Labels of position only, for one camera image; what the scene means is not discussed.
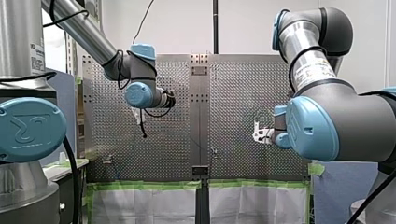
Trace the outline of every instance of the blue joint cap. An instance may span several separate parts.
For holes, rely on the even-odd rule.
[[[286,105],[276,105],[274,108],[274,116],[277,117],[286,114],[286,109]]]
[[[339,152],[332,119],[317,102],[305,96],[288,103],[286,124],[291,147],[310,160],[333,161]]]
[[[386,87],[383,91],[387,91],[396,94],[396,87]]]
[[[275,144],[282,149],[291,148],[289,135],[287,133],[280,133],[275,139]]]
[[[139,57],[155,61],[155,49],[151,45],[133,44],[131,46],[131,52]]]
[[[34,97],[0,104],[0,161],[28,162],[47,157],[66,136],[58,106]]]
[[[132,107],[144,109],[151,106],[154,96],[148,85],[134,82],[127,87],[125,100]]]
[[[274,20],[274,27],[273,27],[273,50],[279,51],[279,25],[277,22],[282,21],[283,16],[287,12],[279,12],[277,13],[275,20]]]

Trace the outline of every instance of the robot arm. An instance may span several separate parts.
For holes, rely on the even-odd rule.
[[[295,94],[286,107],[276,108],[276,124],[286,130],[275,132],[272,139],[312,160],[392,163],[394,100],[359,96],[351,84],[336,77],[352,36],[348,17],[335,8],[278,14],[273,48],[290,66]],[[278,120],[282,117],[284,125]]]
[[[42,7],[53,18],[59,20],[83,8],[73,0],[42,0]],[[111,81],[130,79],[125,98],[128,104],[137,108],[172,107],[174,94],[157,88],[155,52],[149,45],[133,45],[131,51],[123,53],[109,42],[89,17],[78,14],[60,23],[87,52],[105,69],[105,76]]]

